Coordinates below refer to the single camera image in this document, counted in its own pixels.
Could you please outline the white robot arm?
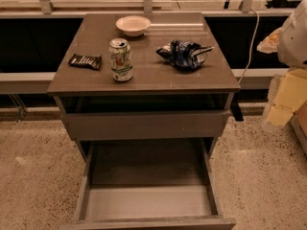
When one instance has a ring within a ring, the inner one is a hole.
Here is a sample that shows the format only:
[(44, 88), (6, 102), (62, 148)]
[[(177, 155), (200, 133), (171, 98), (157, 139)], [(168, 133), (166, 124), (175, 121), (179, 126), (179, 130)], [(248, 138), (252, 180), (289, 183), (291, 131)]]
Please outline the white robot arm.
[(257, 50), (277, 53), (278, 60), (289, 67), (285, 75), (272, 78), (262, 115), (261, 127), (275, 132), (307, 101), (307, 0), (301, 1), (281, 27), (258, 44)]

